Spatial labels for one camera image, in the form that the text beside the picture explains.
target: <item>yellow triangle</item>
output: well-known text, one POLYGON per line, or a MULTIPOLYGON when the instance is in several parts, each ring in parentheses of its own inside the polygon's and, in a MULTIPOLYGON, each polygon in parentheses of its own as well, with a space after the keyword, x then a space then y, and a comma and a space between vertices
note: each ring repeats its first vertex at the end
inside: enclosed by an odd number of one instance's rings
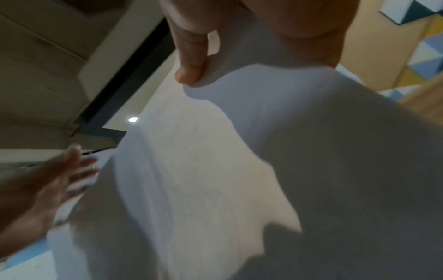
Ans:
POLYGON ((410 85, 424 84, 425 82, 425 79, 423 79, 419 74, 408 67, 403 73, 403 76, 401 77, 401 80, 399 81, 397 87, 401 88, 410 85))
POLYGON ((425 34, 425 38, 435 36, 437 34, 443 33, 443 17, 439 14, 434 16, 431 26, 425 34))

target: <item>beige wall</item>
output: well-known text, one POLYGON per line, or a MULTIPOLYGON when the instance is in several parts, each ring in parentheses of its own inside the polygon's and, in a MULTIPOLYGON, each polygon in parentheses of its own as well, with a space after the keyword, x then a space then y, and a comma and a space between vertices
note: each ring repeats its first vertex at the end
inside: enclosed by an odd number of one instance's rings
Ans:
POLYGON ((396 25, 378 10, 384 0, 361 0, 341 64, 374 90, 391 89, 431 18, 396 25))

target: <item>person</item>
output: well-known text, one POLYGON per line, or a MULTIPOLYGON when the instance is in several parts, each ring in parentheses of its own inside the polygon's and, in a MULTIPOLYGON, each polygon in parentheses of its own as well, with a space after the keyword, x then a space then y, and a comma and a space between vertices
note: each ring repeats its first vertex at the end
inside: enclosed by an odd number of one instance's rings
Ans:
MULTIPOLYGON (((204 74, 207 34, 233 14, 236 0, 160 0, 179 53, 177 82, 192 84, 204 74)), ((267 25, 293 53, 335 67, 359 0, 242 0, 240 4, 267 25)), ((82 159, 78 146, 0 182, 0 257, 44 237, 58 208, 84 189, 67 191, 97 170, 79 172, 96 159, 82 159)))
POLYGON ((83 194, 72 184, 96 176, 96 158, 82 158, 78 145, 0 182, 0 258, 46 236, 59 207, 83 194))
MULTIPOLYGON (((237 0, 160 0, 180 68, 177 82, 192 84, 204 73, 207 35, 223 26, 237 0)), ((336 67, 359 0, 241 0, 294 54, 336 67)))

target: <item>black trim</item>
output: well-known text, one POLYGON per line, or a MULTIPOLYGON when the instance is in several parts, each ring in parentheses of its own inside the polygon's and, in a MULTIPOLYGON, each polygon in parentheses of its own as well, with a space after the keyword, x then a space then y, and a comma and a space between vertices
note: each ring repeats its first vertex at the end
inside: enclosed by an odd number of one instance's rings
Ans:
POLYGON ((163 19, 76 120, 81 133, 122 138, 124 131, 103 126, 174 50, 168 23, 163 19))

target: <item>skin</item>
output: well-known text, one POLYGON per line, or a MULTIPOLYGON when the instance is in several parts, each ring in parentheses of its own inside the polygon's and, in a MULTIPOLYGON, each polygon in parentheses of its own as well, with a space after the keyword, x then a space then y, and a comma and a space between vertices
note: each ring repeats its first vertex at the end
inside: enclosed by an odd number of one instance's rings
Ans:
POLYGON ((97 159, 81 158, 80 147, 0 182, 0 258, 7 257, 46 236, 59 207, 85 188, 72 184, 97 175, 85 169, 97 159))
POLYGON ((204 73, 207 34, 223 26, 240 3, 294 54, 336 67, 359 0, 160 0, 177 47, 179 83, 204 73))

